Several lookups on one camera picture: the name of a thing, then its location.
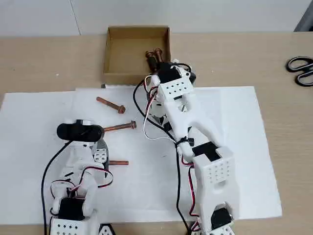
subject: cardboard box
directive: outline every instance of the cardboard box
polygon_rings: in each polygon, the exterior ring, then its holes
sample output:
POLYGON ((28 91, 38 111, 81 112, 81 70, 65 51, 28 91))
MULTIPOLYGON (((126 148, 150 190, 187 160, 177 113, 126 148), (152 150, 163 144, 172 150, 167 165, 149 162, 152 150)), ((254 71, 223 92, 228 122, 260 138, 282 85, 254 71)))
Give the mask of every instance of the cardboard box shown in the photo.
POLYGON ((160 48, 170 61, 167 26, 111 26, 104 57, 104 83, 136 85, 150 73, 145 52, 160 48))

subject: white paper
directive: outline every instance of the white paper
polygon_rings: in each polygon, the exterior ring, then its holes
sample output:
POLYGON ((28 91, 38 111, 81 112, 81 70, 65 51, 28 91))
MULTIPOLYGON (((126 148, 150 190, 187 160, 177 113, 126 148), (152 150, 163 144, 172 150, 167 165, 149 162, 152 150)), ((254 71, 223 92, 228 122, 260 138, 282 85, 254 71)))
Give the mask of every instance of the white paper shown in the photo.
MULTIPOLYGON (((0 194, 3 209, 0 224, 42 223, 40 181, 46 163, 63 144, 56 136, 56 127, 67 117, 88 118, 103 126, 137 122, 135 130, 105 134, 110 159, 128 160, 130 165, 110 166, 114 182, 100 189, 95 200, 101 222, 180 221, 175 206, 174 145, 169 140, 150 141, 144 137, 143 117, 133 103, 132 93, 132 87, 79 89, 74 93, 73 103, 71 92, 6 95, 0 112, 0 172, 7 191, 0 194), (123 104, 126 112, 118 114, 95 101, 97 96, 123 104), (9 124, 17 135, 9 132, 9 124)), ((235 154, 240 218, 280 216, 279 194, 254 88, 202 88, 197 89, 197 94, 223 134, 225 144, 235 154)), ((138 91, 137 100, 143 108, 146 99, 142 90, 138 91)), ((150 124, 146 130, 151 137, 164 136, 150 124)), ((45 189, 48 209, 52 198, 47 187, 58 177, 65 161, 64 155, 60 156, 48 174, 45 189)), ((180 208, 188 218, 191 205, 188 168, 180 168, 180 208)))
MULTIPOLYGON (((43 223, 40 186, 45 166, 64 145, 56 128, 71 109, 74 92, 6 94, 0 110, 0 224, 43 223)), ((52 163, 49 183, 66 159, 52 163)))

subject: black scissor handle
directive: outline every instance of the black scissor handle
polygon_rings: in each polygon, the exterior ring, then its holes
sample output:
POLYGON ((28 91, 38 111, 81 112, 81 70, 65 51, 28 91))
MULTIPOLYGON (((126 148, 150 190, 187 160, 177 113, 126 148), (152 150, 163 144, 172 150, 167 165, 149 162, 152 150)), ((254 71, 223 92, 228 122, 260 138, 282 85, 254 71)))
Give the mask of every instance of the black scissor handle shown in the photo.
POLYGON ((313 82, 303 82, 302 81, 302 78, 308 77, 310 75, 313 75, 313 70, 307 70, 305 73, 298 75, 297 77, 295 77, 294 81, 296 82, 296 84, 298 84, 302 87, 312 87, 313 82))
POLYGON ((313 59, 307 56, 297 56, 292 58, 286 63, 286 69, 288 72, 299 72, 299 71, 306 72, 310 69, 310 67, 313 67, 313 59), (292 67, 291 64, 294 63, 295 61, 305 61, 307 63, 305 65, 301 65, 298 67, 292 67))

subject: black wire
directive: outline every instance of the black wire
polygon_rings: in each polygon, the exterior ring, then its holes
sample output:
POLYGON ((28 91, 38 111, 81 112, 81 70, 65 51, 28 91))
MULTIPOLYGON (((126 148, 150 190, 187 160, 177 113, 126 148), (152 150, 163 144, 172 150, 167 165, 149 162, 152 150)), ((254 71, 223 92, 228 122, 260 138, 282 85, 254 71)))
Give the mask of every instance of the black wire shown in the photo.
POLYGON ((45 184, 45 175, 47 174, 47 171, 51 165, 51 163, 56 159, 56 157, 62 153, 62 151, 69 146, 73 141, 67 142, 54 156, 51 158, 51 160, 48 162, 47 166, 45 167, 45 171, 41 180, 41 202, 43 205, 43 213, 44 213, 44 235, 47 234, 47 218, 45 215, 45 198, 44 198, 44 184, 45 184))
POLYGON ((188 64, 185 64, 185 63, 174 63, 174 65, 183 65, 183 66, 186 66, 189 70, 189 72, 191 72, 191 67, 188 65, 188 64))
MULTIPOLYGON (((136 101, 136 92, 138 90, 138 88, 140 87, 140 85, 144 82, 144 80, 142 80, 141 82, 139 82, 139 84, 135 87, 134 89, 134 93, 133 93, 133 100, 134 100, 134 103, 138 109, 138 111, 141 113, 141 115, 143 117, 145 117, 145 114, 143 113, 143 111, 140 109, 137 101, 136 101)), ((155 122, 151 121, 150 119, 147 118, 147 120, 149 121, 149 123, 151 123, 153 126, 161 129, 162 131, 164 131, 168 136, 169 138, 171 138, 172 140, 175 141, 174 137, 168 132, 166 131, 162 126, 156 124, 155 122)), ((178 212, 178 214, 180 215, 185 227, 186 227, 186 230, 187 230, 187 233, 188 234, 191 234, 191 230, 189 229, 189 226, 183 216, 183 214, 181 213, 180 209, 179 209, 179 200, 180 200, 180 185, 181 185, 181 180, 180 180, 180 165, 179 165, 179 154, 178 154, 178 151, 177 151, 177 147, 175 146, 176 148, 176 165, 177 165, 177 175, 178 175, 178 186, 177 186, 177 199, 176 199, 176 210, 178 212)))

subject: light wood tabletop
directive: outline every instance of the light wood tabletop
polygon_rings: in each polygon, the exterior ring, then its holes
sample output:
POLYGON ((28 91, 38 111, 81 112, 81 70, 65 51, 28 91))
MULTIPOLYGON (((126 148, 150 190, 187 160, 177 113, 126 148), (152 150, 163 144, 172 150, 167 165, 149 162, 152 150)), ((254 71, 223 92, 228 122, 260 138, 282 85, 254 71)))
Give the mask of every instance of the light wood tabletop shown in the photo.
MULTIPOLYGON (((313 89, 296 85, 284 68, 292 57, 313 57, 312 44, 312 33, 171 34, 172 58, 192 66, 197 86, 256 89, 283 216, 236 221, 238 235, 313 233, 313 89)), ((105 36, 2 38, 0 93, 100 87, 104 48, 105 36)), ((185 234, 180 222, 113 227, 118 235, 185 234)), ((2 225, 0 234, 43 231, 41 225, 2 225)))

